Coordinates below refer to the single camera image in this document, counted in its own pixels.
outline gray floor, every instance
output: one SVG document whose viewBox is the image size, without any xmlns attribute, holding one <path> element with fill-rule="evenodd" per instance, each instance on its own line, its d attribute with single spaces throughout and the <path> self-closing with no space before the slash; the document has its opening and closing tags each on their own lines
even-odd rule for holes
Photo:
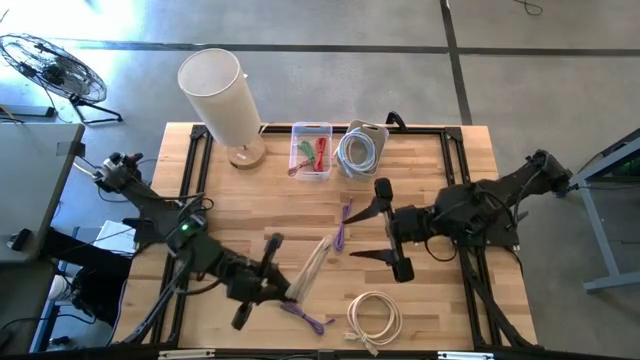
<svg viewBox="0 0 640 360">
<path fill-rule="evenodd" d="M 533 0 L 544 7 L 527 16 L 508 0 L 451 0 L 460 46 L 517 48 L 636 48 L 635 0 Z M 445 46 L 439 1 L 173 0 L 46 2 L 33 11 L 16 2 L 0 32 L 72 39 L 245 44 L 357 44 Z M 115 51 L 68 48 L 107 82 L 103 103 L 121 111 L 122 125 L 85 134 L 87 156 L 112 151 L 157 155 L 167 121 L 196 121 L 176 84 L 187 51 Z M 390 110 L 409 123 L 460 124 L 448 55 L 252 53 L 238 56 L 265 122 L 381 122 Z M 501 173 L 537 148 L 572 170 L 638 127 L 638 57 L 462 56 L 474 124 L 488 125 Z M 2 102 L 45 104 L 36 85 L 0 67 Z M 64 100 L 62 117 L 77 121 Z M 153 164 L 143 174 L 150 179 Z M 528 199 L 520 227 L 521 256 L 534 324 L 542 345 L 640 357 L 640 286 L 587 295 L 582 282 L 606 275 L 578 196 Z M 58 226 L 99 226 L 135 210 L 101 202 L 94 185 L 74 171 L 56 217 Z M 633 229 L 614 227 L 618 253 Z M 621 267 L 638 270 L 633 257 Z"/>
</svg>

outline plastic bin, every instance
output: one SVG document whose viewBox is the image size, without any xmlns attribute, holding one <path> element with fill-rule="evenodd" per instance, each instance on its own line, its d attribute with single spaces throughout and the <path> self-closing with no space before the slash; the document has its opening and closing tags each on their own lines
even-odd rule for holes
<svg viewBox="0 0 640 360">
<path fill-rule="evenodd" d="M 291 128 L 291 150 L 289 153 L 289 168 L 295 167 L 307 160 L 304 152 L 298 149 L 298 144 L 302 143 L 302 141 L 304 140 L 307 140 L 311 143 L 315 150 L 316 140 L 321 137 L 327 138 L 327 146 L 325 147 L 324 153 L 322 155 L 322 165 L 325 171 L 315 172 L 312 170 L 312 166 L 307 166 L 298 170 L 298 172 L 294 176 L 295 179 L 301 181 L 325 181 L 329 179 L 329 174 L 331 174 L 331 155 L 333 154 L 333 147 L 331 144 L 332 133 L 333 127 L 327 122 L 297 122 L 293 124 L 293 127 Z"/>
</svg>

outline white cable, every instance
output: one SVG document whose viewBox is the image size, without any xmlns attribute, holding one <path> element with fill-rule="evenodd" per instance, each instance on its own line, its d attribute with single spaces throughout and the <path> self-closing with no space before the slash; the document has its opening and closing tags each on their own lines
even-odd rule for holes
<svg viewBox="0 0 640 360">
<path fill-rule="evenodd" d="M 296 300 L 298 303 L 304 301 L 309 290 L 311 290 L 311 285 L 313 285 L 324 259 L 326 259 L 329 254 L 332 240 L 333 236 L 327 235 L 320 241 L 315 250 L 313 250 L 309 260 L 307 260 L 307 263 L 304 264 L 302 270 L 300 270 L 296 280 L 289 286 L 289 289 L 287 289 L 285 293 L 286 297 Z"/>
<path fill-rule="evenodd" d="M 358 323 L 358 308 L 362 302 L 370 297 L 379 299 L 389 308 L 389 322 L 387 322 L 387 326 L 381 332 L 373 335 L 364 332 Z M 369 291 L 355 298 L 347 309 L 347 320 L 349 320 L 349 325 L 351 329 L 353 329 L 353 332 L 344 334 L 344 338 L 362 342 L 373 356 L 378 355 L 376 346 L 387 345 L 400 334 L 400 330 L 402 329 L 402 315 L 400 314 L 400 310 L 398 310 L 398 305 L 396 305 L 395 301 L 393 301 L 389 295 L 380 291 Z"/>
<path fill-rule="evenodd" d="M 354 141 L 360 141 L 364 146 L 367 153 L 366 159 L 359 164 L 354 164 L 351 161 L 351 147 Z M 353 177 L 353 173 L 364 173 L 373 169 L 376 165 L 376 145 L 371 138 L 363 133 L 360 128 L 351 130 L 344 134 L 333 156 L 338 156 L 338 160 L 342 165 L 342 168 L 349 177 Z"/>
</svg>

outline electric fan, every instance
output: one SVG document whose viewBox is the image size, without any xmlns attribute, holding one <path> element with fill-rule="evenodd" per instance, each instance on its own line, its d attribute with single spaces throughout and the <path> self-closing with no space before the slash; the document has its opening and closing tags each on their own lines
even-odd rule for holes
<svg viewBox="0 0 640 360">
<path fill-rule="evenodd" d="M 0 36 L 0 53 L 9 65 L 45 91 L 67 98 L 83 124 L 122 121 L 119 113 L 95 105 L 107 98 L 107 87 L 100 76 L 62 48 L 28 34 L 8 34 Z M 116 117 L 86 120 L 78 106 Z"/>
</svg>

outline coiled cable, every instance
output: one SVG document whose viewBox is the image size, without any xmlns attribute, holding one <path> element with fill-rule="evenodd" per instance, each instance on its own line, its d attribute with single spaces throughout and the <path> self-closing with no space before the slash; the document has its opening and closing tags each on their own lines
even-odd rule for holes
<svg viewBox="0 0 640 360">
<path fill-rule="evenodd" d="M 389 321 L 387 322 L 387 326 L 385 326 L 381 332 L 373 335 L 364 332 L 358 323 L 358 308 L 360 304 L 368 298 L 376 298 L 389 308 Z M 400 330 L 402 329 L 402 315 L 400 314 L 400 310 L 398 310 L 398 305 L 396 305 L 395 301 L 393 301 L 389 295 L 380 291 L 369 291 L 355 298 L 347 309 L 347 320 L 353 332 L 346 333 L 344 338 L 362 342 L 373 356 L 378 355 L 376 346 L 389 344 L 400 334 Z"/>
<path fill-rule="evenodd" d="M 364 146 L 367 153 L 367 157 L 359 164 L 355 164 L 351 161 L 351 147 L 353 146 L 354 141 L 359 141 Z M 334 156 L 335 155 L 337 155 L 342 168 L 350 178 L 353 177 L 354 173 L 365 173 L 373 169 L 376 165 L 376 145 L 367 134 L 360 130 L 360 128 L 353 129 L 352 131 L 344 134 L 342 139 L 340 139 L 340 143 L 338 143 L 336 151 L 334 152 Z"/>
</svg>

